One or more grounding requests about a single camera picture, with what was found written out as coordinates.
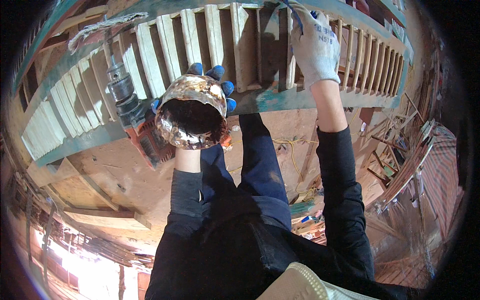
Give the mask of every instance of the white face mask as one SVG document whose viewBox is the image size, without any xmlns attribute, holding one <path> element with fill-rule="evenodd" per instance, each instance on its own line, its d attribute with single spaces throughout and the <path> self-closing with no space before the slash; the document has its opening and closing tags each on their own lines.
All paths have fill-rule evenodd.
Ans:
<svg viewBox="0 0 480 300">
<path fill-rule="evenodd" d="M 321 280 L 309 267 L 291 263 L 257 300 L 374 300 Z"/>
</svg>

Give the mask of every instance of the red striped tarp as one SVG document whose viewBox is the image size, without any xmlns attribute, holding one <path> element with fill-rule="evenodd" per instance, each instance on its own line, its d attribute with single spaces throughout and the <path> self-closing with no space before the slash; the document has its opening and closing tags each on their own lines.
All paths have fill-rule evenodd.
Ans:
<svg viewBox="0 0 480 300">
<path fill-rule="evenodd" d="M 451 229 L 458 202 L 463 193 L 458 185 L 456 138 L 447 128 L 435 122 L 430 136 L 435 142 L 423 162 L 421 176 L 425 194 L 436 218 L 442 240 Z"/>
</svg>

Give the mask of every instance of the blue glove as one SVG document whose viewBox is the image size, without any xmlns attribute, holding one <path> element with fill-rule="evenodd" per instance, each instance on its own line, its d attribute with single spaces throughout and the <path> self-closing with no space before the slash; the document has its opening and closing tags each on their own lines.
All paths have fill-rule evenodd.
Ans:
<svg viewBox="0 0 480 300">
<path fill-rule="evenodd" d="M 188 70 L 187 74 L 192 74 L 192 75 L 202 75 L 203 74 L 203 66 L 201 63 L 194 63 L 192 64 Z M 205 76 L 212 77 L 213 79 L 217 80 L 220 82 L 223 74 L 225 73 L 225 69 L 222 66 L 215 66 L 211 68 L 207 73 L 205 73 Z M 230 96 L 230 94 L 233 92 L 234 86 L 233 83 L 230 81 L 224 81 L 220 85 L 222 87 L 223 93 L 225 94 L 225 97 Z M 152 105 L 152 111 L 154 114 L 157 112 L 158 105 L 160 104 L 159 100 L 155 100 L 151 105 Z M 233 112 L 233 110 L 237 107 L 237 102 L 233 100 L 232 98 L 227 98 L 227 113 Z"/>
</svg>

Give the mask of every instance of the wrist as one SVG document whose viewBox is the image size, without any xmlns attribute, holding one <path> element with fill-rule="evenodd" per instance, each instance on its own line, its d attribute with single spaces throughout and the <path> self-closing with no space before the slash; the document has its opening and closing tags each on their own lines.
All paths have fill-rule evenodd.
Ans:
<svg viewBox="0 0 480 300">
<path fill-rule="evenodd" d="M 200 173 L 201 150 L 184 150 L 176 148 L 175 169 L 189 173 Z"/>
</svg>

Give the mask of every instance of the white work glove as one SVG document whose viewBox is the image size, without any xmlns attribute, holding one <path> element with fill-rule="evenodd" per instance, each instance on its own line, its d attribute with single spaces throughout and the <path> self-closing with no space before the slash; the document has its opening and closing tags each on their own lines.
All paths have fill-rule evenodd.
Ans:
<svg viewBox="0 0 480 300">
<path fill-rule="evenodd" d="M 303 34 L 297 18 L 292 12 L 293 29 L 291 43 L 293 55 L 305 78 L 303 88 L 310 91 L 310 86 L 319 80 L 333 80 L 340 83 L 335 66 L 340 58 L 340 45 L 327 17 L 315 11 L 317 18 L 300 3 L 289 1 L 290 6 L 298 14 Z"/>
</svg>

